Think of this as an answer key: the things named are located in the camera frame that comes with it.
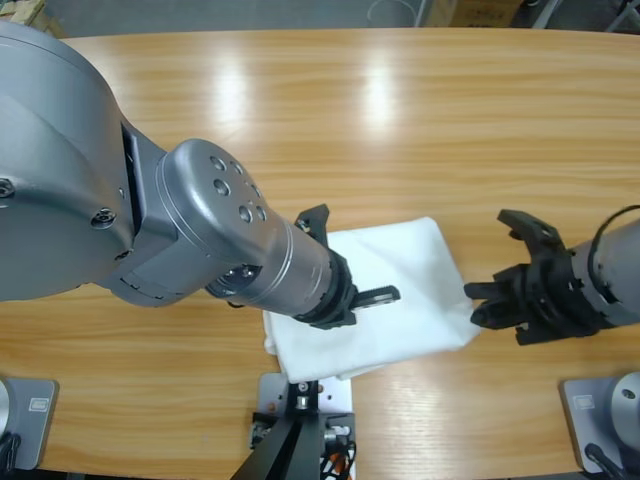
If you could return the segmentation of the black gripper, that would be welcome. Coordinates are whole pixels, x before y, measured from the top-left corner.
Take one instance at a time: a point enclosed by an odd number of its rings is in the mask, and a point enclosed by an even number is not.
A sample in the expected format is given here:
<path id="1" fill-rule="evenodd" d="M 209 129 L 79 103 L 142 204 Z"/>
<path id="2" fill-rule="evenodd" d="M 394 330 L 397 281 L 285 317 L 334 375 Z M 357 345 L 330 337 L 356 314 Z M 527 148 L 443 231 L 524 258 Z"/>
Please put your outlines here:
<path id="1" fill-rule="evenodd" d="M 465 284 L 468 298 L 484 301 L 471 322 L 490 330 L 514 328 L 521 346 L 606 330 L 608 323 L 587 301 L 582 280 L 574 274 L 573 256 L 571 250 L 547 253 L 495 274 L 494 282 Z"/>
<path id="2" fill-rule="evenodd" d="M 357 323 L 352 311 L 354 300 L 356 309 L 365 309 L 400 299 L 399 290 L 391 285 L 358 293 L 347 261 L 336 252 L 329 253 L 329 260 L 328 290 L 311 311 L 295 316 L 296 321 L 321 330 L 353 326 Z"/>

